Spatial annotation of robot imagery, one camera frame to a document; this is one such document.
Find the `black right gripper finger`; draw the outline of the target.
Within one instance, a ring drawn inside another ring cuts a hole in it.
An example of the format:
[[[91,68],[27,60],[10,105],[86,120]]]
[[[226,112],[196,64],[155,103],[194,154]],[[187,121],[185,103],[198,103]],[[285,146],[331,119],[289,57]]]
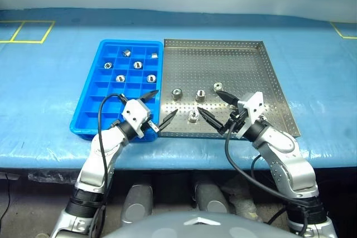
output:
[[[212,113],[201,107],[198,107],[197,110],[200,113],[200,115],[203,117],[203,119],[209,125],[211,125],[219,134],[223,135],[226,132],[225,125],[219,122]]]
[[[221,100],[223,100],[227,104],[233,105],[234,107],[238,106],[239,99],[233,94],[222,90],[218,90],[216,93],[221,98]]]

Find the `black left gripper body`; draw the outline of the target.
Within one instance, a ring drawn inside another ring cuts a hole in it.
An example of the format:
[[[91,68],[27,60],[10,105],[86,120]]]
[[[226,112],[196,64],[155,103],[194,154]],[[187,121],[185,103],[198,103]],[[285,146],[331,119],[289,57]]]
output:
[[[150,129],[155,133],[158,133],[160,131],[159,127],[152,121],[152,114],[145,114],[141,118],[141,123],[141,131],[143,133],[147,132]]]

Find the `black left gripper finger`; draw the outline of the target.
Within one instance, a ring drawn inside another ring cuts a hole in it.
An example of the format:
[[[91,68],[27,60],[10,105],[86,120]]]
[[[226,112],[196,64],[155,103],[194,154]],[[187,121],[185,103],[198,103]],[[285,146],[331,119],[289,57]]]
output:
[[[170,112],[166,117],[164,117],[162,123],[159,125],[159,131],[163,131],[174,119],[176,113],[178,112],[178,109]]]
[[[143,94],[142,96],[139,97],[139,100],[143,103],[147,103],[148,101],[150,101],[152,98],[155,98],[156,94],[158,93],[158,90],[152,90],[149,91],[145,94]]]

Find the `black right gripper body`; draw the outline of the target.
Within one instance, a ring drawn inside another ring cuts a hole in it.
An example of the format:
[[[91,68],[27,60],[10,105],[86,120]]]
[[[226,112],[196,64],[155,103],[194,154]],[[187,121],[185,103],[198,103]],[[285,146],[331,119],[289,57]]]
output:
[[[233,127],[232,133],[238,133],[241,130],[243,125],[245,124],[245,119],[248,117],[248,111],[246,108],[242,108],[241,110],[236,109],[230,113],[230,118],[228,121],[221,127],[219,133],[223,135],[226,133],[231,127]]]

